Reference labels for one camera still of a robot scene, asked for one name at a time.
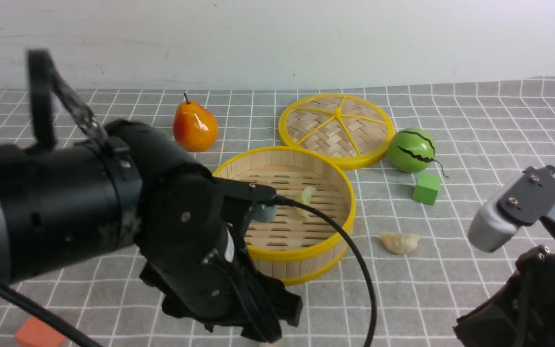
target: yellow rim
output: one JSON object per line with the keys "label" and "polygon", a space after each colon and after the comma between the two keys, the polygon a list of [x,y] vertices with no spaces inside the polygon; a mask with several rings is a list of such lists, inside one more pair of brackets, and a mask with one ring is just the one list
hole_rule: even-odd
{"label": "yellow rim", "polygon": [[[348,194],[350,195],[350,212],[348,213],[348,217],[346,218],[346,221],[342,225],[342,228],[344,228],[344,230],[346,231],[346,233],[348,233],[348,235],[352,235],[352,226],[353,226],[353,222],[355,220],[355,214],[356,214],[356,211],[357,211],[357,203],[355,202],[355,191],[353,190],[353,187],[350,184],[350,180],[348,180],[348,177],[346,176],[346,174],[339,167],[337,167],[337,165],[335,165],[332,162],[326,160],[323,156],[320,156],[317,153],[306,151],[302,148],[296,148],[296,147],[276,146],[276,147],[257,148],[257,149],[253,149],[251,151],[241,153],[237,156],[234,156],[233,158],[230,158],[224,164],[220,165],[220,167],[218,167],[218,169],[216,169],[215,172],[213,172],[213,175],[217,175],[218,173],[220,173],[220,171],[224,170],[224,168],[227,165],[231,164],[232,162],[234,162],[236,160],[239,160],[239,159],[241,159],[245,156],[249,156],[251,154],[255,154],[255,153],[258,153],[258,152],[265,152],[265,151],[301,152],[301,153],[307,154],[309,156],[313,156],[314,158],[317,158],[318,160],[322,160],[322,161],[328,163],[328,165],[330,165],[340,175],[342,180],[344,180],[344,182],[346,182],[346,186],[348,187]],[[343,240],[342,236],[339,233],[335,232],[328,239],[326,239],[326,240],[324,240],[324,241],[322,241],[318,244],[315,244],[314,246],[304,248],[302,250],[272,251],[272,250],[263,250],[261,248],[256,248],[254,246],[248,246],[247,249],[248,249],[251,257],[253,257],[254,259],[261,260],[261,261],[293,262],[293,261],[302,261],[302,260],[305,260],[305,259],[310,259],[312,257],[320,255],[320,254],[330,250],[331,248],[335,247],[341,240]]]}
{"label": "yellow rim", "polygon": [[284,285],[299,285],[301,283],[305,283],[307,281],[317,279],[318,277],[321,277],[322,275],[326,274],[329,270],[331,270],[331,268],[333,268],[333,266],[335,266],[335,264],[337,264],[342,259],[342,257],[344,256],[344,253],[346,253],[347,250],[348,250],[348,246],[344,247],[344,250],[340,252],[340,254],[337,257],[335,257],[335,259],[333,259],[330,263],[320,268],[318,271],[312,272],[311,274],[301,276],[301,277],[293,277],[292,279],[279,279],[279,280],[284,282]]}
{"label": "yellow rim", "polygon": [[[356,157],[352,157],[352,158],[334,158],[334,157],[320,156],[320,158],[322,158],[325,161],[328,161],[330,163],[333,163],[333,164],[337,165],[337,167],[339,167],[342,170],[354,170],[354,169],[361,169],[362,167],[367,167],[367,166],[376,164],[377,162],[379,162],[379,160],[381,160],[382,158],[384,158],[384,156],[387,155],[388,148],[389,148],[389,143],[391,142],[391,139],[395,135],[395,126],[394,126],[393,122],[391,121],[391,118],[387,115],[387,113],[385,111],[381,110],[381,108],[374,105],[373,103],[370,103],[370,101],[367,101],[365,99],[361,99],[361,97],[356,97],[356,96],[352,96],[352,95],[344,95],[344,94],[318,94],[318,95],[313,95],[313,96],[306,97],[304,99],[300,99],[300,100],[296,101],[295,103],[293,103],[292,105],[290,105],[288,108],[286,108],[286,110],[284,110],[284,112],[282,112],[282,115],[279,117],[279,122],[277,123],[277,132],[279,134],[280,140],[282,141],[283,145],[285,145],[287,147],[302,149],[307,153],[317,154],[315,152],[311,152],[311,151],[308,151],[307,149],[303,148],[300,145],[301,141],[295,142],[291,138],[290,134],[288,134],[288,128],[286,127],[286,120],[288,119],[288,116],[291,114],[291,112],[293,112],[294,110],[297,110],[297,109],[299,109],[299,110],[311,110],[310,108],[299,108],[299,105],[302,105],[304,103],[307,103],[310,100],[318,99],[318,98],[321,98],[321,97],[341,97],[342,102],[339,105],[339,107],[337,107],[337,110],[339,110],[338,112],[340,112],[340,113],[341,113],[342,105],[344,104],[344,101],[347,100],[347,99],[355,100],[355,101],[358,101],[359,103],[370,106],[373,110],[378,112],[379,115],[381,115],[381,117],[383,119],[382,121],[369,119],[368,117],[363,117],[363,116],[341,115],[341,117],[359,118],[359,119],[363,119],[363,120],[374,121],[376,123],[383,123],[387,127],[387,138],[385,138],[385,141],[383,141],[383,144],[381,144],[375,150],[367,152],[366,154],[357,155]],[[326,110],[321,110],[321,109],[318,109],[317,111],[333,115],[333,112],[331,112],[331,111],[326,111]],[[319,125],[315,129],[313,129],[311,132],[309,132],[309,134],[316,131],[318,128],[322,127],[322,125]],[[350,138],[350,132],[348,131],[348,128],[343,125],[342,121],[341,121],[341,125],[342,125],[342,128],[344,128],[344,131],[346,132],[346,135]],[[357,145],[355,143],[353,143],[352,145],[353,145],[353,147],[355,147],[355,149],[357,148],[356,147]]]}

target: dumpling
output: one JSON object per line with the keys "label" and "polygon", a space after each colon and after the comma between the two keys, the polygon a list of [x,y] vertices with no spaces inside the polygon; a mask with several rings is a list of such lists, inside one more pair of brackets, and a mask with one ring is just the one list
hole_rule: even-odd
{"label": "dumpling", "polygon": [[[305,189],[302,190],[301,193],[299,193],[295,196],[295,201],[301,202],[302,204],[310,206],[310,202],[312,200],[312,195],[315,192],[316,192],[315,187],[305,187]],[[304,209],[300,209],[299,207],[295,207],[295,211],[297,211],[297,213],[303,218],[308,217],[308,211],[306,211]]]}
{"label": "dumpling", "polygon": [[385,247],[395,254],[414,252],[421,237],[415,234],[381,233],[381,240]]}

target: toy watermelon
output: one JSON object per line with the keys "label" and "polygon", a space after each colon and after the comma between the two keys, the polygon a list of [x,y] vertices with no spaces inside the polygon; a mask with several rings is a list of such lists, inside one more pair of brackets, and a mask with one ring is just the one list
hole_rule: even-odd
{"label": "toy watermelon", "polygon": [[[434,159],[436,148],[434,139],[426,131],[418,128],[405,128],[395,134],[389,145],[389,159],[403,172],[419,172],[429,166]],[[445,171],[440,164],[442,175]]]}

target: screw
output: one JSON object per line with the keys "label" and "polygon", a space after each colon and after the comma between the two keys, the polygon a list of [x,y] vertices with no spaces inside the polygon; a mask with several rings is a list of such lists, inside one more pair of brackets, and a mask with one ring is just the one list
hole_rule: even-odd
{"label": "screw", "polygon": [[181,222],[187,223],[188,220],[190,220],[190,217],[190,213],[188,211],[185,211],[181,214]]}

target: green block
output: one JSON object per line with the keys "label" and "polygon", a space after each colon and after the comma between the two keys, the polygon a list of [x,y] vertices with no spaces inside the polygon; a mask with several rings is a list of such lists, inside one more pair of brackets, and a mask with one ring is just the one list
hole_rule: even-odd
{"label": "green block", "polygon": [[433,205],[440,190],[440,182],[440,176],[421,172],[417,178],[417,185],[414,187],[412,200]]}

